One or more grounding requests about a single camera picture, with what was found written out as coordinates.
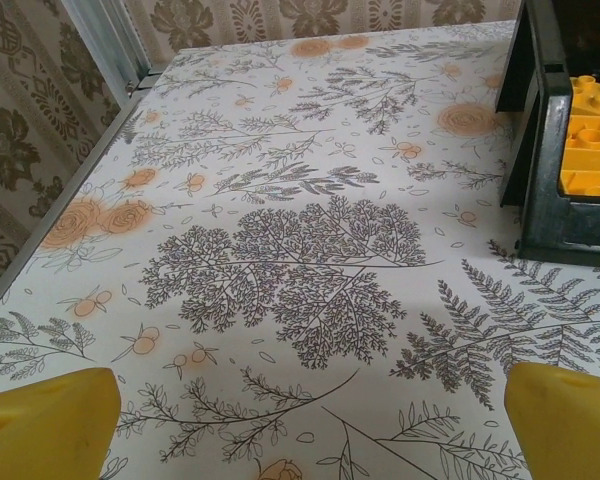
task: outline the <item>yellow toy block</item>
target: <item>yellow toy block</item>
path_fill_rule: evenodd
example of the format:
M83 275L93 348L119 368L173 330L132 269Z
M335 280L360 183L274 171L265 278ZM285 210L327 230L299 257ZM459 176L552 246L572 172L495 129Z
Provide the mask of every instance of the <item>yellow toy block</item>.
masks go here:
M573 85L572 115L600 115L600 83L589 75L571 79Z
M505 407L533 480L600 480L600 378L520 363Z
M119 413L106 368L0 393L0 480L97 480Z
M560 180L568 195L600 197L600 117L571 116Z

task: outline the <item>yellow plastic object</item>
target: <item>yellow plastic object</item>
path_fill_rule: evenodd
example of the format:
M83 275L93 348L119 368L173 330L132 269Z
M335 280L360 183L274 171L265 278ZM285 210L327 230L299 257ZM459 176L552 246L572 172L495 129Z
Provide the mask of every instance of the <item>yellow plastic object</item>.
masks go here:
M0 393L0 480L97 480L119 413L106 368Z
M600 83L589 75L572 78L572 115L600 115Z
M600 480L600 378L519 363L505 407L533 480Z
M600 117L571 116L560 180L566 194L600 197Z

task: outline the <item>wall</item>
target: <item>wall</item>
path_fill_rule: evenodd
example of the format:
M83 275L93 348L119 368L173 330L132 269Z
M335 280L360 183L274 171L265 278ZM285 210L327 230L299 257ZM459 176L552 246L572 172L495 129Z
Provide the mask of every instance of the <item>wall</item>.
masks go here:
M60 0L0 0L0 275L117 111Z
M519 0L124 0L151 61L185 47L515 19Z

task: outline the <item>wallpaper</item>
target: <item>wallpaper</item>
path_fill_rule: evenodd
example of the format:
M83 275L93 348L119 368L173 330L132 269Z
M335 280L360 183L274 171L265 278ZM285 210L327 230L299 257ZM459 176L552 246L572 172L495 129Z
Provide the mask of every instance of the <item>wallpaper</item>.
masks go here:
M0 276L117 111L60 0L0 0Z
M0 391L93 366L102 478L529 480L512 365L600 375L600 268L520 260L513 22L182 51L0 301Z
M518 0L124 0L154 63L182 48L515 19Z

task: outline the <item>tablecloth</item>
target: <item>tablecloth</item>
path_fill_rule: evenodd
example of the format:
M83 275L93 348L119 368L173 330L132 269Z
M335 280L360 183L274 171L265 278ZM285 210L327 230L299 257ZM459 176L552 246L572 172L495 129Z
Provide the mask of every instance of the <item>tablecloth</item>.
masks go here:
M512 256L513 27L182 51L2 298L0 391L113 369L104 479L530 478L506 375L600 375L600 268Z

